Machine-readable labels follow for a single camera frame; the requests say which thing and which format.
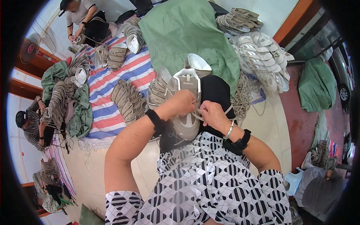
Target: car wheel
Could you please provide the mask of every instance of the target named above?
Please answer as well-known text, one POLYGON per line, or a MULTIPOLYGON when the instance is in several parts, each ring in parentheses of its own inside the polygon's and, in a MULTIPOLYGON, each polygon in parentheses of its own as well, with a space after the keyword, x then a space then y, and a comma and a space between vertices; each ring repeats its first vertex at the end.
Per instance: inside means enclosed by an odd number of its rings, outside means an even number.
POLYGON ((341 103, 346 104, 350 100, 350 91, 349 88, 345 84, 340 84, 338 86, 341 103))

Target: tiled floor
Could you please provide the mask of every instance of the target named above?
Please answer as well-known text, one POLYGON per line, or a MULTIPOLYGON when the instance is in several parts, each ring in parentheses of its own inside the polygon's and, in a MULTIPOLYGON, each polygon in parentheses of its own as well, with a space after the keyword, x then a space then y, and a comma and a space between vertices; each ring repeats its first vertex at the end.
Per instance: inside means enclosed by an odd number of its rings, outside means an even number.
MULTIPOLYGON (((288 132, 288 125, 285 113, 278 94, 268 94, 265 102, 251 106, 247 112, 246 119, 242 123, 243 129, 249 129, 252 135, 263 140, 278 157, 283 174, 291 170, 291 148, 288 132)), ((86 155, 75 146, 70 154, 64 152, 66 164, 71 173, 77 195, 77 206, 68 206, 65 211, 69 219, 79 221, 81 203, 97 211, 101 218, 105 218, 105 188, 104 188, 104 160, 107 149, 91 151, 89 164, 85 167, 86 155)), ((159 148, 156 142, 147 144, 141 154, 132 161, 131 168, 140 193, 146 199, 158 180, 156 172, 156 161, 159 156, 159 148)), ((252 173, 258 174, 257 169, 252 165, 252 173)))

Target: black cap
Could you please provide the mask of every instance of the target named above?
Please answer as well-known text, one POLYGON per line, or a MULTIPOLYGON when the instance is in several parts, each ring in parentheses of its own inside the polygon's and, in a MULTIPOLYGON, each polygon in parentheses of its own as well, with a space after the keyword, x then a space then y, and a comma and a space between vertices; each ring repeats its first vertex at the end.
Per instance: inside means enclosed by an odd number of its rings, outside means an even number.
POLYGON ((68 4, 71 2, 72 0, 62 0, 60 3, 60 14, 58 14, 59 17, 61 17, 64 13, 65 13, 65 9, 68 6, 68 4))
POLYGON ((27 121, 27 115, 26 115, 26 112, 24 111, 18 111, 18 113, 16 113, 16 125, 19 127, 19 128, 22 128, 22 126, 24 126, 24 124, 26 123, 27 121))

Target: wrist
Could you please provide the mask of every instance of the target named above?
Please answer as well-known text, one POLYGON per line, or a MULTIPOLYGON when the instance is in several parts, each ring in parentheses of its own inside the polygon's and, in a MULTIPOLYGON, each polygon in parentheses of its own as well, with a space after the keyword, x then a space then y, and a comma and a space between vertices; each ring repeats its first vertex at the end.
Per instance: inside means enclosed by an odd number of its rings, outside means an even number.
POLYGON ((156 114, 160 117, 160 119, 168 121, 171 117, 174 116, 173 108, 168 107, 167 104, 162 104, 161 106, 154 109, 156 114))
POLYGON ((232 122, 230 120, 225 120, 222 123, 221 129, 219 130, 224 136, 226 136, 229 133, 230 127, 232 122))

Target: black wrist band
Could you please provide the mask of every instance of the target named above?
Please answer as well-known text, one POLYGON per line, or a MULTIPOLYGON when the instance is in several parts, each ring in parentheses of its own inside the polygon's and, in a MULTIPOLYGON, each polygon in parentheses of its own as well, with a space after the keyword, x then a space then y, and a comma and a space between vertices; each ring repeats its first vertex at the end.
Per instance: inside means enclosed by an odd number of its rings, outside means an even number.
POLYGON ((160 119, 160 117, 156 114, 156 112, 152 109, 146 111, 145 115, 147 115, 151 122, 155 125, 154 130, 156 132, 162 133, 166 126, 166 121, 160 119))
POLYGON ((224 142, 223 146, 226 150, 229 150, 230 152, 240 156, 243 154, 243 150, 246 149, 250 136, 251 136, 251 131, 245 129, 243 138, 239 139, 235 143, 233 143, 230 139, 227 139, 224 142))

